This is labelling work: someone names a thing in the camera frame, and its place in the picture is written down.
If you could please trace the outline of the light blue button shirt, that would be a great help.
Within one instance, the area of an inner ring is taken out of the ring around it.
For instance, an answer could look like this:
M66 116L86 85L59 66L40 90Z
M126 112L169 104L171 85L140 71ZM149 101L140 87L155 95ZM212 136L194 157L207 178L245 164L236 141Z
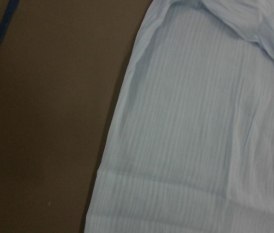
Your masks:
M274 0L155 0L87 233L274 233Z

